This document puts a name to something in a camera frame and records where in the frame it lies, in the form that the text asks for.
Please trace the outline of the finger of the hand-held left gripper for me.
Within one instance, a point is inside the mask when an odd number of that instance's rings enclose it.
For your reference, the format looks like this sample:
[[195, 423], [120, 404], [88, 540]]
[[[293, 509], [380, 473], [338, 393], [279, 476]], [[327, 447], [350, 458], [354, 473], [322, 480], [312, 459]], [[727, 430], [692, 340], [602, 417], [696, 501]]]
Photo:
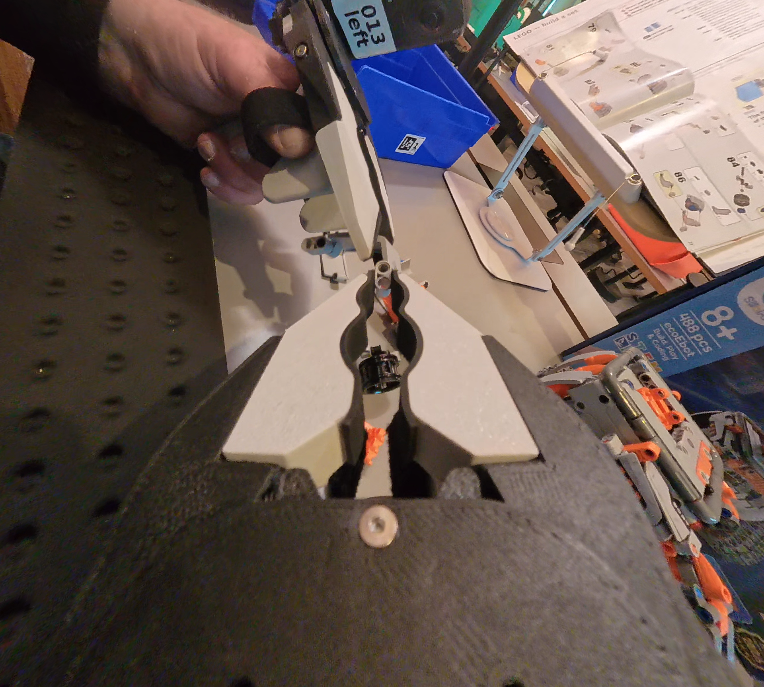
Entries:
[[329, 91], [335, 95], [338, 119], [318, 128], [316, 145], [339, 206], [345, 228], [362, 259], [373, 250], [364, 249], [364, 135], [339, 76], [328, 77]]
[[364, 249], [374, 249], [379, 238], [393, 244], [395, 236], [387, 188], [368, 127], [364, 128], [364, 206]]

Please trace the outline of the tracked toy robot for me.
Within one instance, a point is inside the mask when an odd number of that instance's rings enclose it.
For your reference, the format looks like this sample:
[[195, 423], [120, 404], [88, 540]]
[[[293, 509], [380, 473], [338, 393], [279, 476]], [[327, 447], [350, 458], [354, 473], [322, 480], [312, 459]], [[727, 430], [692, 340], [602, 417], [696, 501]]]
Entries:
[[668, 567], [718, 652], [734, 663], [746, 608], [703, 549], [702, 529], [740, 523], [723, 459], [647, 356], [595, 349], [538, 378], [591, 428], [623, 472]]

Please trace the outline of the instruction sheet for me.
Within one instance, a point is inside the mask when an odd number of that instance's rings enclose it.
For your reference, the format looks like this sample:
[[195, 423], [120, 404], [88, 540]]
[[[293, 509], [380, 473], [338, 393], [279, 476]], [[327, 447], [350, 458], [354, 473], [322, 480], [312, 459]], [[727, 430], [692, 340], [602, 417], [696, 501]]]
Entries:
[[605, 195], [650, 197], [714, 274], [762, 257], [763, 0], [588, 0], [507, 35]]

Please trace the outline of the blue robot kit box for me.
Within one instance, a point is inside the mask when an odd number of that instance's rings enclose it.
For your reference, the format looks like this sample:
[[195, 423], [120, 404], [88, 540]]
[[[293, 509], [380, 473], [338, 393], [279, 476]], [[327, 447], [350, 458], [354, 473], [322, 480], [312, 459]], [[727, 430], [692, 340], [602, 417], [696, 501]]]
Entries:
[[762, 685], [762, 261], [651, 306], [563, 356], [595, 348], [642, 351], [721, 454], [740, 522], [708, 530], [703, 542], [748, 615], [735, 635], [737, 656]]

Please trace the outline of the person's left hand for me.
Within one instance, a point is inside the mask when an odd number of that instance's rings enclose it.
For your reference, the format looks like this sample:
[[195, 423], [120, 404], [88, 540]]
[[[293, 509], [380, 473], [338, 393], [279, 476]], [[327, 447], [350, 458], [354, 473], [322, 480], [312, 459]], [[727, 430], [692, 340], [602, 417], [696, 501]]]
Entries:
[[229, 204], [263, 200], [269, 168], [233, 126], [261, 88], [296, 92], [296, 69], [243, 25], [181, 0], [109, 0], [99, 34], [102, 85], [181, 146], [195, 147], [200, 179]]

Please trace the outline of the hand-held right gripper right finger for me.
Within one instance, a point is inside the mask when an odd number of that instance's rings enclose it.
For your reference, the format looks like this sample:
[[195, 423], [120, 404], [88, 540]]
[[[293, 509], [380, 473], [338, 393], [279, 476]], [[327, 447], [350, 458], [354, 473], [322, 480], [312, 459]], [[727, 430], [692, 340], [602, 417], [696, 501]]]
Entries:
[[503, 349], [395, 272], [396, 346], [407, 367], [388, 427], [391, 490], [432, 498], [455, 470], [529, 463], [540, 449], [489, 347]]

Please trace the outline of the blue parts bin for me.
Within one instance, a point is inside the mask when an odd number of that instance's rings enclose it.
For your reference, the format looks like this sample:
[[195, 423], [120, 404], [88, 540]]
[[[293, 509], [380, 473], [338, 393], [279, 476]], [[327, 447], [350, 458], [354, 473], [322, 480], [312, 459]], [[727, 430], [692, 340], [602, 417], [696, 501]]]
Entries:
[[[280, 8], [255, 0], [266, 43]], [[320, 0], [367, 105], [366, 127], [382, 158], [449, 168], [497, 125], [496, 117], [439, 48], [463, 32], [471, 0]]]

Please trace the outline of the white book stand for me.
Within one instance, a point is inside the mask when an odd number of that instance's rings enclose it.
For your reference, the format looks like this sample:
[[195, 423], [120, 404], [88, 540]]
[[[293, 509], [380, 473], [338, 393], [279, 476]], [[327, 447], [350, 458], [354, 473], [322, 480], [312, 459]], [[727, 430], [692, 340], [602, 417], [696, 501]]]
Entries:
[[[618, 196], [628, 204], [636, 202], [643, 183], [620, 148], [606, 138], [564, 91], [557, 75], [551, 71], [535, 73], [527, 96], [536, 118], [491, 191], [453, 171], [446, 171], [443, 177], [474, 251], [487, 272], [509, 284], [546, 292], [552, 288], [552, 281], [542, 260], [567, 242], [612, 197]], [[533, 249], [503, 195], [544, 128], [551, 129], [560, 139], [596, 189], [562, 231], [540, 249]]]

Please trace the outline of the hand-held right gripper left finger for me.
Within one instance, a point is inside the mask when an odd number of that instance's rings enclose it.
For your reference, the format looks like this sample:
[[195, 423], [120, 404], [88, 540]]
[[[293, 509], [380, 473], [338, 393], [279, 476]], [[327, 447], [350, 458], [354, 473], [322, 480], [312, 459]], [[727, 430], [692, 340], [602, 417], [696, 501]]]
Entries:
[[368, 346], [373, 278], [358, 275], [286, 330], [222, 448], [226, 460], [303, 469], [319, 487], [344, 465], [362, 465], [358, 361]]

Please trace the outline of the grey curved panel piece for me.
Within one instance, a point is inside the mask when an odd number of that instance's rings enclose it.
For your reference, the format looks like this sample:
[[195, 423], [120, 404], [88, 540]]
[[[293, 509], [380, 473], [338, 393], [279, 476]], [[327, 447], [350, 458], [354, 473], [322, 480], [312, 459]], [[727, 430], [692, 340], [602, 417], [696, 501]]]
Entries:
[[355, 276], [351, 271], [350, 257], [356, 256], [361, 266], [368, 270], [370, 265], [377, 266], [387, 262], [399, 272], [409, 271], [411, 259], [402, 257], [395, 247], [385, 238], [378, 237], [372, 249], [371, 257], [362, 259], [348, 233], [322, 234], [306, 237], [301, 244], [304, 252], [316, 255], [320, 260], [320, 275], [330, 284], [346, 284]]

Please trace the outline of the black toy wheel assembly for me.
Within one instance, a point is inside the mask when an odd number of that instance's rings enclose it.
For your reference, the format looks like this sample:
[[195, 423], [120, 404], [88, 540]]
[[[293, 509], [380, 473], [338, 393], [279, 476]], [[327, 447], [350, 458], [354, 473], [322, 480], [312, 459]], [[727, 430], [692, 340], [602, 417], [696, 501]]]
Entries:
[[365, 395], [381, 395], [400, 386], [400, 358], [382, 346], [364, 352], [358, 363], [362, 391]]

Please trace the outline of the black dimpled foam pad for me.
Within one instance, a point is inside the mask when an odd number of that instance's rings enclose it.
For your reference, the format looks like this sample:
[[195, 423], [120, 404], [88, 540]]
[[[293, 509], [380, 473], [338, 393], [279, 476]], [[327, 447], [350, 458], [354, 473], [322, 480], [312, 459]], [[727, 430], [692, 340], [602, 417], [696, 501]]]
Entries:
[[2, 189], [2, 685], [18, 685], [133, 484], [226, 371], [194, 157], [34, 72]]

